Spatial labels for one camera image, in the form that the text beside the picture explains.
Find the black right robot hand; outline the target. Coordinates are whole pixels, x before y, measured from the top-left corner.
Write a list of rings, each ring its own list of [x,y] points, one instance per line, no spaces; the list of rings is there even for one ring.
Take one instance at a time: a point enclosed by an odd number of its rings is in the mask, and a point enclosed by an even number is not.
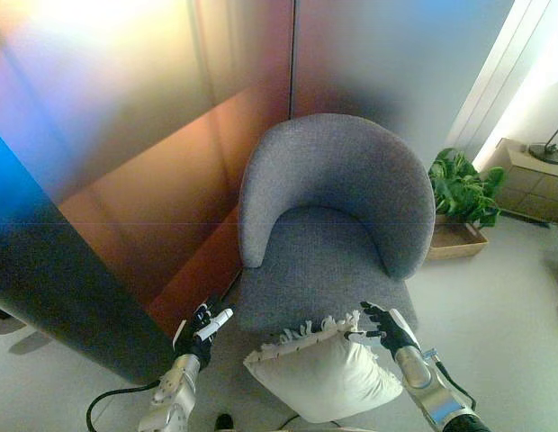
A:
[[[367,347],[382,346],[391,353],[392,358],[395,358],[397,352],[404,347],[415,347],[420,350],[413,330],[398,310],[394,308],[386,310],[369,301],[361,301],[360,305],[375,325],[375,329],[347,331],[344,333],[347,341]]]

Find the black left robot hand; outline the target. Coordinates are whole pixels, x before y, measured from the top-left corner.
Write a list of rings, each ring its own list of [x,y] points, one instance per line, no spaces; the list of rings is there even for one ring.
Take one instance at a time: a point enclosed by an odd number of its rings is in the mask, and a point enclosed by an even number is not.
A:
[[[177,356],[194,355],[203,369],[211,360],[211,348],[217,332],[233,316],[231,308],[224,308],[217,295],[202,302],[189,319],[184,319],[173,338]]]

